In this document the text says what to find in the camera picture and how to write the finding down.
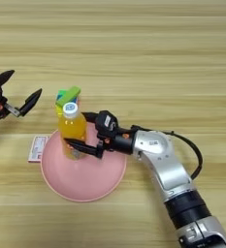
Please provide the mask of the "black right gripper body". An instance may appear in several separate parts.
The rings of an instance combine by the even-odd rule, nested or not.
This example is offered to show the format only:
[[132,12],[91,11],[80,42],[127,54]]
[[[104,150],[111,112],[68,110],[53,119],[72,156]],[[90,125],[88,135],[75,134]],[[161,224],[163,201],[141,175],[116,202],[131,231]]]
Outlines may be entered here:
[[97,138],[103,143],[103,148],[107,151],[117,151],[127,155],[133,153],[135,138],[135,132],[133,130],[118,128],[113,135],[99,132]]

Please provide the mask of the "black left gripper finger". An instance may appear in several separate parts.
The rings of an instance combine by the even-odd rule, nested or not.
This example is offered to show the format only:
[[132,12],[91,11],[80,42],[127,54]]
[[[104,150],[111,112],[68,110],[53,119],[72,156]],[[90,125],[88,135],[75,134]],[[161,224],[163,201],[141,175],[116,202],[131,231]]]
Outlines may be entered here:
[[25,116],[34,106],[37,104],[40,96],[42,94],[42,89],[39,89],[32,93],[26,100],[25,104],[19,109],[20,115]]
[[5,71],[3,73],[0,74],[0,86],[2,86],[3,84],[5,84],[10,78],[11,76],[14,74],[14,70],[9,70],[9,71]]

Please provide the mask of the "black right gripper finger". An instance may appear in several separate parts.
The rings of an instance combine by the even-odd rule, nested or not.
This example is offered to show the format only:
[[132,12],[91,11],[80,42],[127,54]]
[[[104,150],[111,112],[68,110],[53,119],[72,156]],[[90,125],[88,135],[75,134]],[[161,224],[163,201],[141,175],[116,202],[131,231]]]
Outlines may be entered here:
[[102,142],[99,142],[96,146],[91,146],[78,139],[65,139],[65,141],[70,147],[73,147],[79,152],[94,156],[99,159],[103,157],[104,146]]
[[96,112],[84,112],[83,116],[85,117],[87,122],[94,123],[98,114]]

